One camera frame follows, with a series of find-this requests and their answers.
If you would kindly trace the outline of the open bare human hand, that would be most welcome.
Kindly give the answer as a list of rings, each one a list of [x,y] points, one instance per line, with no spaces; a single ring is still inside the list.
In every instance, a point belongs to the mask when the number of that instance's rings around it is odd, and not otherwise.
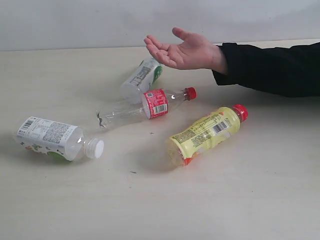
[[[226,58],[218,45],[179,27],[174,27],[172,33],[182,43],[162,43],[152,35],[144,39],[147,50],[159,63],[178,70],[209,69],[223,75],[228,73]]]

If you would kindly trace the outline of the black sleeved forearm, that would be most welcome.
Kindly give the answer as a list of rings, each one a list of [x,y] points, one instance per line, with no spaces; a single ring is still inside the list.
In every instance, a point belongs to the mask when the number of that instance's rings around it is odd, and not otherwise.
[[[219,86],[240,85],[285,97],[320,95],[320,44],[259,48],[223,43],[227,74],[213,71]]]

